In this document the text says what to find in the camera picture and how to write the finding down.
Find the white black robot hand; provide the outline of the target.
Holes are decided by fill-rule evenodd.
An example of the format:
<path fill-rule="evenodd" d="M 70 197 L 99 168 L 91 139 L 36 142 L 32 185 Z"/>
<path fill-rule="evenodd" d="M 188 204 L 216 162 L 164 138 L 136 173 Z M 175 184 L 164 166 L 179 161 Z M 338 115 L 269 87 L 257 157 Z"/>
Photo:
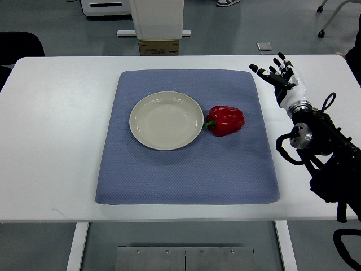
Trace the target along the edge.
<path fill-rule="evenodd" d="M 269 70 L 265 70 L 255 64 L 251 64 L 249 68 L 274 87 L 277 104 L 285 109 L 290 118 L 299 110 L 311 110 L 312 106 L 306 98 L 306 87 L 299 71 L 281 52 L 273 61 L 277 69 L 270 66 Z"/>

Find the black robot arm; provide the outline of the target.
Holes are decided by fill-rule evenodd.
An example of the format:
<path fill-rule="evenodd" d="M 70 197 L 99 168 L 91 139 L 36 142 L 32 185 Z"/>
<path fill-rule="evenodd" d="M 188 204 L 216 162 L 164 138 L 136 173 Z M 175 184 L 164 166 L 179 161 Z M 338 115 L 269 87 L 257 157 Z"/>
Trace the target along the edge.
<path fill-rule="evenodd" d="M 350 207 L 360 215 L 360 148 L 345 137 L 324 111 L 307 102 L 291 110 L 294 127 L 276 140 L 276 150 L 288 162 L 304 165 L 310 190 L 326 203 L 337 203 L 337 221 L 347 222 Z"/>

